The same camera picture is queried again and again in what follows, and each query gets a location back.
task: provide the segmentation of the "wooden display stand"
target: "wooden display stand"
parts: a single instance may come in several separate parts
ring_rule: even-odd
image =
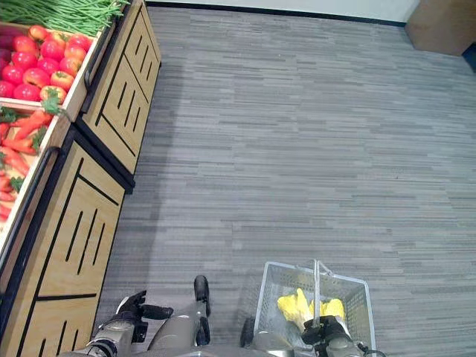
[[[55,356],[91,336],[161,64],[142,0],[95,43],[86,99],[67,106],[80,115],[53,119],[4,229],[0,356]]]
[[[476,1],[421,0],[405,30],[418,50],[461,56],[476,41]]]

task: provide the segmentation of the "wooden panel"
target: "wooden panel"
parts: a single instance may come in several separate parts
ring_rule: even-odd
[[[123,194],[73,143],[28,260],[2,356],[38,356],[44,338],[43,353],[56,351],[64,321],[64,338],[78,329],[77,345],[88,341]]]
[[[143,6],[141,8],[141,12],[142,12],[142,19],[144,20],[144,24],[146,25],[146,28],[147,28],[147,33],[149,34],[150,39],[152,41],[152,46],[154,46],[154,50],[155,50],[155,53],[157,54],[158,61],[161,62],[162,61],[161,51],[158,47],[158,41],[154,34],[154,28],[152,27],[152,23],[150,22],[150,17],[149,17],[149,12],[147,11],[147,7]]]
[[[155,38],[152,37],[153,33],[151,36],[144,21],[144,12],[145,9],[142,7],[127,42],[125,56],[131,64],[132,70],[144,90],[144,94],[150,100],[154,91],[160,59],[153,45],[155,42]]]
[[[107,60],[107,65],[104,68],[102,79],[99,82],[94,98],[91,103],[89,111],[83,115],[83,120],[93,129],[94,123],[100,116],[104,100],[107,98],[112,81],[116,75],[120,59],[123,56],[123,50],[129,39],[129,34],[134,27],[135,21],[138,18],[139,10],[141,9],[142,1],[131,1],[129,12],[124,19],[122,28],[115,42],[115,48]]]
[[[142,1],[134,1],[83,120],[130,173],[135,172],[160,52]]]
[[[91,337],[96,300],[39,300],[30,320],[22,356],[56,356],[85,346]]]
[[[149,104],[123,58],[94,133],[133,173],[141,148]]]

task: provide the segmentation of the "shopping basket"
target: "shopping basket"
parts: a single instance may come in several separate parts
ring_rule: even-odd
[[[275,332],[282,335],[294,347],[307,349],[300,338],[299,329],[286,321],[277,307],[277,299],[294,294],[302,288],[307,300],[326,302],[338,298],[344,303],[346,325],[351,339],[362,341],[375,349],[372,308],[367,283],[353,277],[332,273],[324,264],[311,260],[302,266],[267,262],[261,283],[254,333]],[[319,309],[315,309],[314,322],[319,321]]]

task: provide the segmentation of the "tomato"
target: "tomato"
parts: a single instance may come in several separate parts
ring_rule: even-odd
[[[84,51],[84,48],[78,46],[66,46],[65,57],[78,58],[78,60],[82,62],[84,57],[86,57],[86,51]]]
[[[33,41],[43,42],[50,35],[43,26],[33,25],[28,28],[28,37]]]
[[[42,100],[47,100],[51,91],[55,91],[58,94],[58,99],[59,99],[58,104],[62,104],[62,102],[65,101],[66,91],[63,88],[58,87],[58,86],[45,86],[45,87],[43,87],[42,90],[39,93],[39,97]]]
[[[24,33],[19,28],[15,28],[13,26],[8,26],[8,25],[0,25],[0,35],[15,37],[15,36],[22,36],[24,35]]]
[[[59,71],[60,64],[52,58],[41,58],[36,67],[45,71],[48,76],[51,76],[54,72]]]
[[[0,58],[9,62],[12,59],[12,53],[5,48],[0,48]]]
[[[3,71],[3,68],[8,66],[8,62],[5,61],[3,58],[0,58],[0,79],[1,79],[1,72]]]
[[[88,52],[91,43],[92,41],[88,37],[80,33],[75,33],[74,35],[71,35],[67,45],[71,47],[81,47],[84,51]]]
[[[13,50],[13,36],[10,35],[0,35],[0,48],[5,48],[7,50]]]
[[[50,84],[50,76],[42,69],[30,68],[23,74],[23,83],[33,84],[41,89]]]
[[[1,71],[1,78],[17,86],[23,83],[23,69],[16,65],[7,65]]]
[[[66,41],[69,40],[69,36],[66,36],[60,32],[52,32],[50,36],[45,39],[45,41],[46,40],[55,41],[61,47],[62,51],[64,51],[66,48]]]
[[[38,56],[38,48],[36,43],[26,36],[17,36],[13,38],[13,49],[17,52],[31,52]]]
[[[0,97],[12,98],[15,86],[6,80],[0,80]]]
[[[13,52],[12,62],[23,70],[36,66],[38,60],[31,52]]]
[[[52,39],[47,39],[42,43],[41,53],[44,58],[52,58],[56,61],[60,61],[64,57],[61,46]]]
[[[63,58],[59,63],[59,68],[61,71],[70,74],[73,77],[76,77],[77,72],[80,70],[83,63],[78,60],[78,58],[70,57]]]
[[[63,88],[65,91],[69,91],[73,85],[74,77],[63,71],[56,71],[51,75],[51,84]]]
[[[20,84],[13,90],[13,97],[23,100],[39,100],[39,88],[33,84]]]

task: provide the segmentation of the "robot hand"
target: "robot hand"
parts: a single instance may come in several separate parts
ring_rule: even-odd
[[[312,322],[304,324],[306,329],[301,338],[305,344],[314,346],[319,357],[365,357],[374,353],[385,357],[382,352],[370,350],[362,343],[355,344],[344,322],[339,322],[335,316],[321,316],[319,327],[313,327]]]
[[[130,356],[131,343],[144,342],[148,323],[142,318],[164,320],[173,314],[170,307],[146,305],[146,291],[125,297],[116,313],[99,327],[96,336],[83,350],[61,354],[61,357],[94,356],[123,357]]]

